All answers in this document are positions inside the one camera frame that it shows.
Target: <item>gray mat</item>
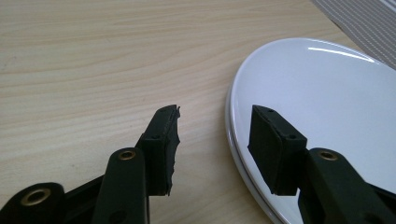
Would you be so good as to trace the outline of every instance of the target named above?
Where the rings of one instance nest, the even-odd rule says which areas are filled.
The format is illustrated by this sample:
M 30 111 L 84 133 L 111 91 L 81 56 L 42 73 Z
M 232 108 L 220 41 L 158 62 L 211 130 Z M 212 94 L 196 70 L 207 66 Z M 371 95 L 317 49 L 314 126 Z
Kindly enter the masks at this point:
M 396 69 L 396 0 L 312 0 L 368 55 Z

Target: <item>wood grain surface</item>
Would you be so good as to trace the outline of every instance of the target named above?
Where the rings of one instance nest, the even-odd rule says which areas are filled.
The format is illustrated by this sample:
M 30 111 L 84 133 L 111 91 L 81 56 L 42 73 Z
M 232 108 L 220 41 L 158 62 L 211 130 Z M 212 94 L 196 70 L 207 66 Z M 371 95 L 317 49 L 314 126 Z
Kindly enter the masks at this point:
M 308 0 L 0 1 L 0 206 L 66 191 L 181 106 L 174 187 L 151 223 L 271 223 L 228 146 L 225 97 L 254 49 L 287 37 L 357 47 Z

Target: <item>white dish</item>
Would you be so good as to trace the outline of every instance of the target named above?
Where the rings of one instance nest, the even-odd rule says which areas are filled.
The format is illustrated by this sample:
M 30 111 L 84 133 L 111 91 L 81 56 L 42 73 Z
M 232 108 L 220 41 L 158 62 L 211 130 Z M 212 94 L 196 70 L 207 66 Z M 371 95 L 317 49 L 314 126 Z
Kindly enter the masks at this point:
M 255 50 L 230 88 L 235 163 L 274 222 L 303 223 L 297 196 L 272 195 L 248 152 L 252 105 L 273 108 L 308 139 L 342 153 L 365 181 L 396 193 L 396 71 L 354 49 L 293 38 Z

